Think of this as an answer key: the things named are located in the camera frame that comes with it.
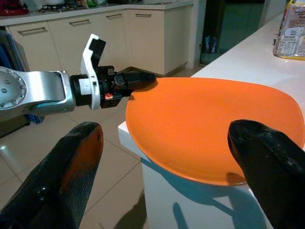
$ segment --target orange plate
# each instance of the orange plate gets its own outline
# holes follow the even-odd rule
[[[160,78],[132,93],[128,130],[138,147],[164,169],[193,181],[238,185],[241,168],[231,156],[227,134],[237,119],[261,122],[300,147],[304,120],[296,101],[271,87],[205,78]]]

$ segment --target cream cabinet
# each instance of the cream cabinet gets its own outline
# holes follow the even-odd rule
[[[125,33],[126,16],[125,10],[102,14],[106,28],[107,62],[114,66],[115,71],[121,71],[130,66]]]
[[[127,10],[132,67],[164,74],[164,11]]]
[[[106,41],[101,65],[165,75],[187,62],[191,7],[170,10],[114,10],[10,26],[29,70],[79,74],[91,33]]]
[[[9,26],[28,71],[61,70],[47,22]]]
[[[79,74],[81,56],[91,33],[106,41],[99,65],[114,65],[116,71],[128,67],[123,11],[73,17],[48,22],[62,67]]]
[[[189,7],[127,11],[131,66],[164,75],[186,63]]]
[[[80,74],[81,56],[91,33],[105,40],[106,28],[100,14],[49,21],[60,63],[69,74]]]

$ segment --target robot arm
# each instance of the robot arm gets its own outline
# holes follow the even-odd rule
[[[151,73],[117,73],[98,67],[106,42],[91,34],[81,60],[81,74],[66,71],[18,72],[0,67],[0,121],[21,114],[50,115],[89,105],[116,106],[123,96],[155,81]]]

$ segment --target drawer handle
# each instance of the drawer handle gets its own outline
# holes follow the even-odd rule
[[[41,32],[47,32],[46,27],[40,27],[40,28],[36,28],[36,29],[31,29],[31,30],[21,30],[21,31],[17,31],[19,34],[21,34],[22,36],[28,36],[28,35],[32,35],[32,34],[37,34],[37,33],[41,33]]]
[[[135,16],[139,18],[150,18],[152,14],[136,13]]]
[[[117,13],[117,14],[114,14],[114,15],[109,15],[109,16],[106,16],[106,18],[112,18],[112,17],[116,17],[116,16],[121,16],[122,14],[121,13]]]
[[[83,24],[90,24],[90,20],[89,19],[86,19],[86,20],[81,20],[81,21],[72,21],[72,22],[69,22],[69,24],[71,26],[78,26],[78,25],[83,25]]]

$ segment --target tiled floor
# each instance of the tiled floor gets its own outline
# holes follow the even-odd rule
[[[173,77],[189,77],[198,70],[184,69]],[[0,139],[0,209],[62,136],[78,123],[95,121],[104,131],[104,150],[80,228],[147,229],[140,159],[118,138],[127,101],[115,108],[78,107],[72,113],[49,115],[40,125]]]

